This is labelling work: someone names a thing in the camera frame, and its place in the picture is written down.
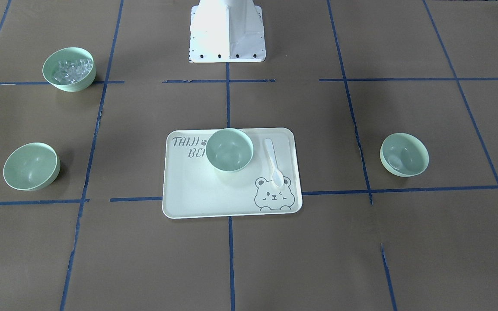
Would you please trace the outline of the green bowl near left arm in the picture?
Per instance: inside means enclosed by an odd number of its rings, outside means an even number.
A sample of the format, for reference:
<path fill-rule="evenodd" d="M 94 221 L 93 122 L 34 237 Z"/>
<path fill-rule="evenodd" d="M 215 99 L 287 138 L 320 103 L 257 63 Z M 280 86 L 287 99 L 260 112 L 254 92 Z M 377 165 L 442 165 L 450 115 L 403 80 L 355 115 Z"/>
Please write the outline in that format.
<path fill-rule="evenodd" d="M 380 161 L 392 175 L 409 178 L 425 172 L 430 157 L 425 145 L 415 136 L 393 133 L 381 144 Z"/>

